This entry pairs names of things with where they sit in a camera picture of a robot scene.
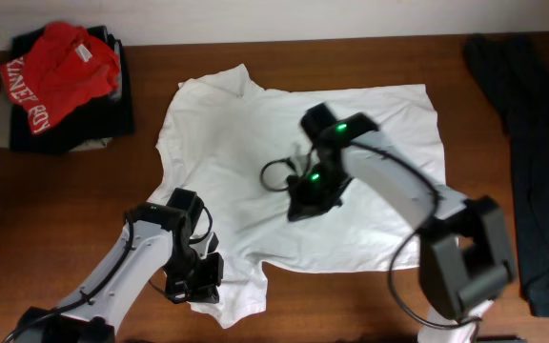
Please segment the white t-shirt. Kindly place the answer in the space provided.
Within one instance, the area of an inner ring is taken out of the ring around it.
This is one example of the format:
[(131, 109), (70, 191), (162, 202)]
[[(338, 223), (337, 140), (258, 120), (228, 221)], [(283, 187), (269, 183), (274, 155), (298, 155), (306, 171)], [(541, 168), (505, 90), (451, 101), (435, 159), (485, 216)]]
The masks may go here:
[(194, 303), (192, 310), (223, 328), (265, 311), (267, 263), (306, 273), (417, 265), (410, 226), (360, 181), (350, 183), (340, 206), (289, 220), (292, 196), (316, 205), (327, 193), (325, 177), (315, 173), (297, 187), (286, 184), (311, 147), (301, 118), (319, 104), (340, 119), (366, 114), (425, 172), (445, 177), (437, 112), (422, 84), (290, 92), (260, 87), (244, 66), (181, 83), (157, 139), (163, 178), (151, 201), (162, 204), (184, 188), (210, 211), (197, 231), (212, 229), (218, 237), (220, 299)]

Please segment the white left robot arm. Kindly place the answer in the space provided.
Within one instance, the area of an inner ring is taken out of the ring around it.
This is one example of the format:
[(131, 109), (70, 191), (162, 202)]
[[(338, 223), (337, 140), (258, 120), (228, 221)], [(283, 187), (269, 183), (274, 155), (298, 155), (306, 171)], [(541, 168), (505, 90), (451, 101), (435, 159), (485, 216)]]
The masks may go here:
[(163, 272), (159, 293), (174, 304), (219, 301), (224, 261), (213, 231), (193, 235), (208, 212), (196, 192), (175, 189), (164, 205), (145, 202), (126, 212), (112, 249), (56, 307), (27, 309), (9, 342), (113, 342), (144, 286)]

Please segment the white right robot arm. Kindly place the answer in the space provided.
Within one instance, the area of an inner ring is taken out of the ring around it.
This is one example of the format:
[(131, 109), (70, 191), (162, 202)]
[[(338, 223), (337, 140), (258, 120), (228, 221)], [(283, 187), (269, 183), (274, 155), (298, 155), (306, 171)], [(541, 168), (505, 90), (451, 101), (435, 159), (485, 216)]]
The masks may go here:
[(419, 243), (418, 282), (431, 306), (428, 317), (403, 302), (395, 266), (387, 268), (390, 294), (422, 326), (417, 341), (477, 342), (482, 317), (518, 277), (499, 204), (438, 183), (364, 113), (338, 120), (319, 104), (306, 110), (300, 127), (318, 161), (287, 179), (289, 221), (325, 214), (341, 205), (353, 180), (366, 184), (410, 225), (402, 243)]

